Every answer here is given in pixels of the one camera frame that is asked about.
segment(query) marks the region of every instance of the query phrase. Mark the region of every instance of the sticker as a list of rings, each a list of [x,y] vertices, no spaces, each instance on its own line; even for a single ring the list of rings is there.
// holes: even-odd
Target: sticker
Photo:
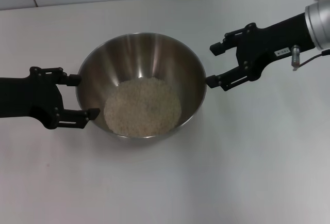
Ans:
[[[275,53],[276,56],[281,56],[281,55],[285,55],[285,54],[291,53],[291,51],[289,50],[288,47],[286,47],[285,49],[281,49],[281,50],[275,51],[274,53]]]

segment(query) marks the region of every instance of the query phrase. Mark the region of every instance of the stainless steel bowl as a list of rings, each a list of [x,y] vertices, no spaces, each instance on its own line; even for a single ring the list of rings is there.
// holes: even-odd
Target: stainless steel bowl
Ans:
[[[140,77],[167,82],[176,91],[182,109],[174,129],[191,119],[206,93],[205,71],[198,57],[180,41],[154,33],[128,34],[103,43],[86,58],[79,75],[82,81],[77,98],[81,108],[100,108],[94,122],[111,133],[114,132],[105,122],[103,109],[121,82]]]

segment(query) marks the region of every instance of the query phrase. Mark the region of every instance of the white table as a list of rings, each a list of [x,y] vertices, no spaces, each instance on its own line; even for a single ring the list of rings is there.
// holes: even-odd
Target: white table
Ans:
[[[250,22],[266,27],[312,0],[128,0],[0,12],[0,76],[30,66],[77,73],[113,37],[162,33],[192,48],[207,75],[236,66],[209,46]],[[316,50],[302,54],[302,61]],[[197,116],[150,147],[119,145],[88,124],[49,131],[0,119],[0,222],[278,224],[330,222],[330,59],[208,89]],[[74,88],[60,87],[79,109]]]

